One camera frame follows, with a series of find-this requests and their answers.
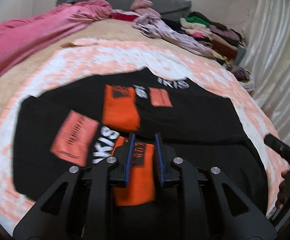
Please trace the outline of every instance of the white curtain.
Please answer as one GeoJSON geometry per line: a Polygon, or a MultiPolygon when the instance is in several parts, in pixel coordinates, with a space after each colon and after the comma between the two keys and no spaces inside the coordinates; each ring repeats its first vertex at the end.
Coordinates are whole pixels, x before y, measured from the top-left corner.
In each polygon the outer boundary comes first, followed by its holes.
{"type": "Polygon", "coordinates": [[[258,0],[240,66],[252,72],[252,95],[290,145],[290,0],[258,0]]]}

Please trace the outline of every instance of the red fabric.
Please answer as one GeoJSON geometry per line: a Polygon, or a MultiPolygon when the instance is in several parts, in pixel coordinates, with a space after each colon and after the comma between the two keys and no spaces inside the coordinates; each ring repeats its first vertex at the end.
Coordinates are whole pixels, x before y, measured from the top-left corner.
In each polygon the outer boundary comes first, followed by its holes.
{"type": "Polygon", "coordinates": [[[48,13],[0,24],[0,76],[51,43],[108,18],[111,11],[105,0],[63,3],[48,13]]]}
{"type": "Polygon", "coordinates": [[[112,19],[115,19],[115,20],[133,22],[139,16],[137,16],[137,15],[126,15],[126,14],[123,14],[123,13],[113,13],[110,17],[112,19]]]}
{"type": "Polygon", "coordinates": [[[218,41],[213,41],[213,50],[227,58],[235,59],[237,56],[237,51],[234,51],[232,48],[229,48],[218,41]]]}

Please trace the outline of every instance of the pink towel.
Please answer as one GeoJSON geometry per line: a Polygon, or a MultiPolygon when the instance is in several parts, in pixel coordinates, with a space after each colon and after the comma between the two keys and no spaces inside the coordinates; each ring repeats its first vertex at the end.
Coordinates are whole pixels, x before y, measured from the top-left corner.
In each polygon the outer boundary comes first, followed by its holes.
{"type": "Polygon", "coordinates": [[[131,5],[131,11],[134,11],[139,8],[147,8],[152,7],[153,3],[149,0],[134,0],[133,4],[131,5]]]}
{"type": "Polygon", "coordinates": [[[63,3],[48,13],[0,24],[0,76],[29,55],[111,13],[107,1],[90,0],[63,3]]]}
{"type": "Polygon", "coordinates": [[[152,13],[161,18],[161,15],[157,11],[150,8],[151,6],[153,6],[153,3],[149,0],[134,0],[133,4],[131,5],[131,10],[140,15],[152,13]]]}

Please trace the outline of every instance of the orange and white blanket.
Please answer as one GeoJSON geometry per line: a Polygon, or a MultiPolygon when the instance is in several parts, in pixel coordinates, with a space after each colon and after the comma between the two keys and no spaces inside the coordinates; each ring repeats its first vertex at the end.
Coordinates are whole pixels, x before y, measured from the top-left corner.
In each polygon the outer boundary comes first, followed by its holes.
{"type": "Polygon", "coordinates": [[[268,211],[272,210],[287,164],[263,143],[264,135],[277,133],[271,121],[228,71],[203,57],[187,57],[170,49],[137,41],[79,39],[58,49],[14,94],[0,117],[0,223],[12,234],[15,225],[33,205],[14,189],[12,183],[12,143],[20,103],[28,95],[73,82],[93,74],[130,72],[147,66],[165,79],[189,77],[206,90],[229,97],[254,143],[267,171],[268,211]]]}

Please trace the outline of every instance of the bed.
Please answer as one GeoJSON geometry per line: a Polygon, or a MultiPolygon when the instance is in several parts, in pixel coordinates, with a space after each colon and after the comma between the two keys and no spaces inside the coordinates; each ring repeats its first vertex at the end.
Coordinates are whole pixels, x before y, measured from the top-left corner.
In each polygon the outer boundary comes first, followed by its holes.
{"type": "MultiPolygon", "coordinates": [[[[157,4],[154,9],[165,12],[173,20],[190,8],[190,2],[174,0],[171,3],[173,9],[164,11],[171,1],[153,0],[157,4]]],[[[113,8],[126,9],[124,4],[119,5],[119,0],[112,2],[113,8]]],[[[132,71],[144,65],[166,79],[188,76],[206,90],[232,100],[246,134],[264,163],[270,213],[281,182],[280,173],[287,169],[287,165],[265,147],[264,135],[270,132],[277,136],[277,133],[235,77],[214,60],[194,55],[167,41],[145,37],[132,28],[132,23],[106,19],[35,53],[0,78],[0,224],[8,233],[12,234],[15,225],[33,205],[31,200],[14,190],[11,179],[11,144],[20,102],[28,95],[37,96],[87,75],[132,71]]]]}

